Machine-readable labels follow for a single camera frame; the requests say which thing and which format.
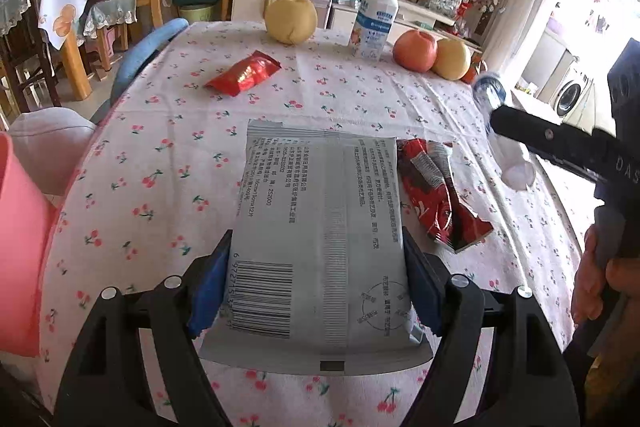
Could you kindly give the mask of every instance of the dining table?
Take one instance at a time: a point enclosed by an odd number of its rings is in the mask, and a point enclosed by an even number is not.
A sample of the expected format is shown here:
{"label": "dining table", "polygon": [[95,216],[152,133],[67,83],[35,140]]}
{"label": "dining table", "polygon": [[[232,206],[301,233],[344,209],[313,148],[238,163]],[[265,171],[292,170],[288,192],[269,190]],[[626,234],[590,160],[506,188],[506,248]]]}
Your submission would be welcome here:
{"label": "dining table", "polygon": [[[140,72],[97,129],[50,232],[36,361],[46,407],[54,408],[65,363],[102,289],[152,289],[211,253],[234,227],[252,119],[452,142],[460,198],[494,231],[453,254],[428,239],[400,187],[402,225],[450,272],[481,288],[532,288],[559,346],[568,344],[580,238],[595,200],[582,198],[575,208],[571,199],[561,201],[535,158],[532,187],[510,189],[500,180],[469,86],[403,69],[389,45],[379,62],[353,57],[348,37],[318,29],[308,41],[287,46],[271,39],[263,23],[195,23]],[[255,50],[279,61],[281,70],[237,96],[205,85]],[[145,330],[140,335],[156,410],[175,419],[153,341]],[[459,420],[476,411],[490,348],[491,331],[483,330]],[[327,377],[202,365],[239,427],[396,427],[430,367]]]}

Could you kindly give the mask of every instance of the plastic water bottle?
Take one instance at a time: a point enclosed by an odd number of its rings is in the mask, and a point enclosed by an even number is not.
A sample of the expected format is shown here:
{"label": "plastic water bottle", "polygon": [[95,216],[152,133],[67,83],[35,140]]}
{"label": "plastic water bottle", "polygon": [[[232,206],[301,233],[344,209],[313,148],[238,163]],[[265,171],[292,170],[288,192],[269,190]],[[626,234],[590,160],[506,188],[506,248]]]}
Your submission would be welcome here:
{"label": "plastic water bottle", "polygon": [[349,48],[354,57],[379,60],[398,13],[398,0],[362,0]]}
{"label": "plastic water bottle", "polygon": [[522,143],[495,134],[489,120],[494,109],[504,104],[506,98],[500,76],[491,71],[479,74],[472,89],[476,107],[484,118],[489,149],[502,172],[500,179],[514,190],[527,190],[536,179],[529,151]]}

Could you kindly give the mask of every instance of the bottle label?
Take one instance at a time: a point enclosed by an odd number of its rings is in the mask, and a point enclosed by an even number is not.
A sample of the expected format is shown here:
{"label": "bottle label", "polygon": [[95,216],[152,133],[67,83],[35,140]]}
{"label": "bottle label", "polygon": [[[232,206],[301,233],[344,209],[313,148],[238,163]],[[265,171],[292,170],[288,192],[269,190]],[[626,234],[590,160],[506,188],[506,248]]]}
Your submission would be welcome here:
{"label": "bottle label", "polygon": [[[379,11],[378,19],[393,20],[393,14]],[[385,47],[386,38],[391,30],[391,23],[367,17],[358,12],[353,31],[349,39],[349,47],[356,57],[373,58],[378,60]]]}

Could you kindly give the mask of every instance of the red chip bag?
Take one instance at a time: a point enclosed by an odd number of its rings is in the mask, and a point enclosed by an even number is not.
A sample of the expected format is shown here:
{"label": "red chip bag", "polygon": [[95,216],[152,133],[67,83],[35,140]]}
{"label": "red chip bag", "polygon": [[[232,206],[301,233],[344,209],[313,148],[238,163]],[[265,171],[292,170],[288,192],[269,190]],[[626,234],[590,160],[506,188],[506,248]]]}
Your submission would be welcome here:
{"label": "red chip bag", "polygon": [[427,229],[427,234],[445,245],[451,233],[451,204],[442,172],[426,150],[422,139],[408,140],[398,145],[398,172],[404,190]]}
{"label": "red chip bag", "polygon": [[398,142],[398,172],[427,234],[460,253],[494,227],[460,201],[449,163],[451,151],[451,144],[419,138]]}
{"label": "red chip bag", "polygon": [[494,227],[488,221],[480,219],[478,214],[468,208],[463,201],[460,201],[453,185],[453,175],[451,173],[450,158],[452,150],[453,145],[450,143],[429,141],[427,144],[427,154],[444,175],[444,182],[449,189],[453,220],[449,245],[455,253],[460,253],[466,247],[476,244],[491,233]]}
{"label": "red chip bag", "polygon": [[205,86],[213,87],[231,96],[237,96],[241,91],[257,86],[281,68],[280,63],[274,58],[254,51],[249,57],[236,62],[224,73],[212,78]]}

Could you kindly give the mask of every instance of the barcode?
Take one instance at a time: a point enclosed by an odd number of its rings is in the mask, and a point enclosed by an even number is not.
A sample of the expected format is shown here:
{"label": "barcode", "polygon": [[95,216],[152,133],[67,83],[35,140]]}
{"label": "barcode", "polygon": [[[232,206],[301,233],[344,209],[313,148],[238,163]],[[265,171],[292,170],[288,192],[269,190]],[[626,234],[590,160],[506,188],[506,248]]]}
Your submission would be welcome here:
{"label": "barcode", "polygon": [[230,326],[256,335],[288,339],[292,287],[292,264],[235,261],[230,273]]}

